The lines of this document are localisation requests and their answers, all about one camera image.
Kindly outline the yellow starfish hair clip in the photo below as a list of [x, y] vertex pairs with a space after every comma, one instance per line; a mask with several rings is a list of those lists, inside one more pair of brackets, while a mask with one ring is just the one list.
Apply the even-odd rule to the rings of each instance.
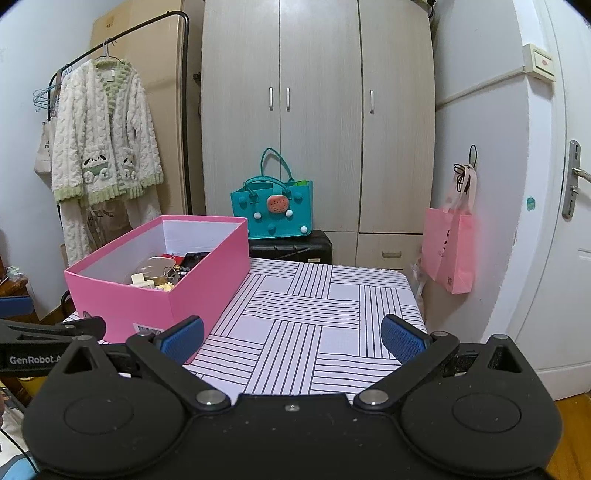
[[174, 285], [170, 282], [166, 282], [163, 284], [159, 284], [155, 286], [156, 289], [160, 290], [160, 291], [165, 291], [165, 292], [169, 292], [174, 288]]

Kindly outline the pink cardboard box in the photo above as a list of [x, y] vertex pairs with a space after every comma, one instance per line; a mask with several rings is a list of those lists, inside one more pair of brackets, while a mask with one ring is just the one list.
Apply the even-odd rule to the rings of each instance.
[[[206, 256], [172, 290], [130, 284], [147, 259], [192, 252]], [[162, 215], [68, 267], [64, 276], [77, 313], [102, 317], [104, 340], [122, 343], [140, 327], [165, 330], [191, 315], [211, 333], [249, 268], [245, 218]]]

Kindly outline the pinkish rounded square case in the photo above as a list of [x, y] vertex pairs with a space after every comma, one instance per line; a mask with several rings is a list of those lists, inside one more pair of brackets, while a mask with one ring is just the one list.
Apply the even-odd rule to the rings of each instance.
[[176, 262], [170, 257], [152, 256], [143, 261], [134, 271], [135, 274], [142, 274], [146, 280], [154, 280], [167, 277], [174, 268]]

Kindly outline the black phone case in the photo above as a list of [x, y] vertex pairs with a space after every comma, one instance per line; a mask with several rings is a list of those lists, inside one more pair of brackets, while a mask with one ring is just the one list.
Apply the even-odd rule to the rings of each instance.
[[207, 252], [188, 252], [184, 255], [183, 259], [178, 265], [179, 273], [182, 275], [187, 274], [195, 266], [197, 266], [207, 255]]

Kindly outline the cream hair claw clip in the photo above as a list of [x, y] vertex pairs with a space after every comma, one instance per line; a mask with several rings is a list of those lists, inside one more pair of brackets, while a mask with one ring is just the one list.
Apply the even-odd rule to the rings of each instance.
[[143, 273], [131, 275], [131, 286], [143, 289], [154, 289], [155, 284], [152, 279], [146, 279]]

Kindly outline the pink paper shopping bag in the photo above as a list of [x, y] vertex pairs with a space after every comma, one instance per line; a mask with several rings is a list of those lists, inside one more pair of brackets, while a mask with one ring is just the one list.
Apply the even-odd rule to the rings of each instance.
[[470, 164], [456, 164], [455, 175], [439, 208], [424, 217], [422, 268], [453, 295], [472, 291], [476, 272], [476, 222], [473, 209], [478, 176]]

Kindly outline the striped tablecloth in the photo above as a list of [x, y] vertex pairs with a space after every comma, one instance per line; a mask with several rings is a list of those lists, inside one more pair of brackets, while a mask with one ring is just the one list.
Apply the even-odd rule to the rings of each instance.
[[394, 371], [381, 323], [424, 320], [397, 271], [249, 259], [189, 371], [228, 396], [353, 396]]

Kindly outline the white door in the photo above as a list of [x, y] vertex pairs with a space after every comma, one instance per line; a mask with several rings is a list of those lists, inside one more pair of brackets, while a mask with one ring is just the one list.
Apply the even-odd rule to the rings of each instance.
[[548, 52], [556, 81], [526, 79], [529, 153], [515, 241], [484, 333], [511, 336], [556, 399], [590, 389], [590, 181], [562, 217], [570, 140], [590, 173], [590, 23], [567, 1], [517, 4], [526, 43]]

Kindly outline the black suitcase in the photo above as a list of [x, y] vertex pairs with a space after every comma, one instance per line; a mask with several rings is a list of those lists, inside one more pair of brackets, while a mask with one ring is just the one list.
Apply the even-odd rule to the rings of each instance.
[[249, 240], [249, 256], [331, 265], [332, 241], [321, 230], [314, 230], [304, 237]]

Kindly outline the teal felt handbag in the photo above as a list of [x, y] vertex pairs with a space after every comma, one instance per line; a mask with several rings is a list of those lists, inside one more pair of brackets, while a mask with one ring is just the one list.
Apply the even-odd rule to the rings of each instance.
[[[266, 157], [273, 155], [287, 172], [287, 180], [266, 175]], [[247, 219], [250, 240], [308, 237], [314, 229], [314, 182], [296, 180], [279, 151], [263, 150], [259, 176], [250, 177], [230, 194], [232, 213]]]

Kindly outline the white knit cardigan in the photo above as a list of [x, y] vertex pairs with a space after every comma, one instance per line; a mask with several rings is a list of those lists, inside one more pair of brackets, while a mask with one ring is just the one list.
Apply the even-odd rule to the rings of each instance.
[[91, 59], [68, 73], [52, 139], [51, 189], [68, 263], [97, 248], [92, 211], [120, 204], [132, 228], [160, 215], [164, 172], [147, 94], [129, 62]]

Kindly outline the beige wardrobe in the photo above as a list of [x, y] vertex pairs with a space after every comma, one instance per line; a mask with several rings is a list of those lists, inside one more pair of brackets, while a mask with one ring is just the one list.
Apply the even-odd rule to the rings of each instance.
[[435, 74], [423, 1], [208, 1], [205, 208], [259, 173], [309, 179], [335, 263], [401, 270], [431, 200]]

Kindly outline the black clothes rack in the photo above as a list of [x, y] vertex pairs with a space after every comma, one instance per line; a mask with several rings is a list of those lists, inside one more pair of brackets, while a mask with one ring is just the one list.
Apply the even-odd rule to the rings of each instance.
[[135, 30], [125, 59], [139, 73], [147, 94], [164, 181], [157, 187], [161, 214], [185, 214], [187, 194], [186, 55], [188, 36], [169, 12]]

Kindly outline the wall light switch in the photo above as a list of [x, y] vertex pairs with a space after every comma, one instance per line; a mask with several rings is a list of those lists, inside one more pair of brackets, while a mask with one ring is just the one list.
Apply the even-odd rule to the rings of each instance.
[[552, 56], [532, 43], [523, 46], [524, 72], [538, 80], [554, 83], [556, 74]]

